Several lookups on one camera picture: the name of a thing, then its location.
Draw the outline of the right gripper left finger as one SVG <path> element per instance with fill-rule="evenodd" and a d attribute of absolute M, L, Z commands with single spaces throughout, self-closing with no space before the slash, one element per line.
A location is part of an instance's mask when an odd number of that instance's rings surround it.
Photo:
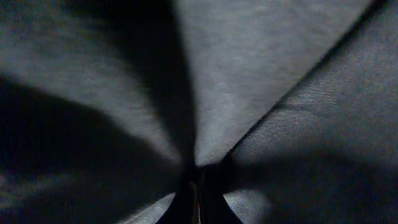
<path fill-rule="evenodd" d="M 199 203 L 197 184 L 183 184 L 172 203 L 156 224 L 198 224 Z"/>

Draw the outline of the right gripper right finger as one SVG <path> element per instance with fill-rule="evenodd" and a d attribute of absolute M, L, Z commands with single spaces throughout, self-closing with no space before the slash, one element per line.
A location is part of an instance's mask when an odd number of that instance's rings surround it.
<path fill-rule="evenodd" d="M 243 224 L 227 204 L 216 177 L 200 176 L 198 206 L 201 224 Z"/>

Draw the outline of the navy blue shorts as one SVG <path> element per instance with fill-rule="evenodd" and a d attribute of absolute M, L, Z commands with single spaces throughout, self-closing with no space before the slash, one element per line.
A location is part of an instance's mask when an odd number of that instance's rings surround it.
<path fill-rule="evenodd" d="M 1 222 L 397 222 L 396 1 L 2 1 Z"/>

